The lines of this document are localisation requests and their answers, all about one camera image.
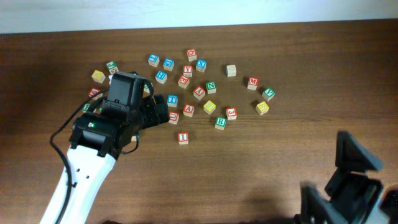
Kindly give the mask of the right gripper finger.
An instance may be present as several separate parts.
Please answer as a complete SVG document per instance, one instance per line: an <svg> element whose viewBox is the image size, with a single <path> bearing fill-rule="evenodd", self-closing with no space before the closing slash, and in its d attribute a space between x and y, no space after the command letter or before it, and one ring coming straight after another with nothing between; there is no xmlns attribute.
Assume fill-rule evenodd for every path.
<svg viewBox="0 0 398 224"><path fill-rule="evenodd" d="M339 169L360 173L383 169L382 161L360 145L347 131L338 131L335 166Z"/></svg>
<svg viewBox="0 0 398 224"><path fill-rule="evenodd" d="M325 200L312 183L300 184L301 209L294 216L294 223L300 224L342 224L345 223L340 213Z"/></svg>

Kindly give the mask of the red I block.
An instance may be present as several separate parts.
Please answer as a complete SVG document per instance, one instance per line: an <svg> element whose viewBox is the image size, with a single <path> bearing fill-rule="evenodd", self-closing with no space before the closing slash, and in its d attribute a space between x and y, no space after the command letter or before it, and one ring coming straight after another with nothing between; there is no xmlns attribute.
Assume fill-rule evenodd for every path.
<svg viewBox="0 0 398 224"><path fill-rule="evenodd" d="M180 145L189 144L188 133L178 133L178 143Z"/></svg>

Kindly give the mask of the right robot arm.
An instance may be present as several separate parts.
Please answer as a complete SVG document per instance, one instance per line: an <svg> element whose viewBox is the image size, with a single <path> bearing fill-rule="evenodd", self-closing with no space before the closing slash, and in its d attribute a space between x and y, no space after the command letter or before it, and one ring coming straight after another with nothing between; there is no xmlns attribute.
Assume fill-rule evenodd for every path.
<svg viewBox="0 0 398 224"><path fill-rule="evenodd" d="M382 182L367 171L382 170L382 161L347 131L337 134L335 166L325 186L328 200L312 183L300 184L301 209L294 223L397 223L397 188L381 195Z"/></svg>

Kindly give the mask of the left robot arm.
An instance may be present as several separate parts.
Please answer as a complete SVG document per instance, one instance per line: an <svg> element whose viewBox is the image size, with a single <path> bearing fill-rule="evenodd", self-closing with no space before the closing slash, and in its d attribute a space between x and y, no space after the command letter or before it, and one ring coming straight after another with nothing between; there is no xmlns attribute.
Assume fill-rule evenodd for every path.
<svg viewBox="0 0 398 224"><path fill-rule="evenodd" d="M116 72L109 88L90 96L68 123L72 123L70 146L63 153L54 139L50 145L64 168L42 223L84 223L96 195L124 147L139 141L142 129L169 121L167 103L156 95L152 83L136 72Z"/></svg>

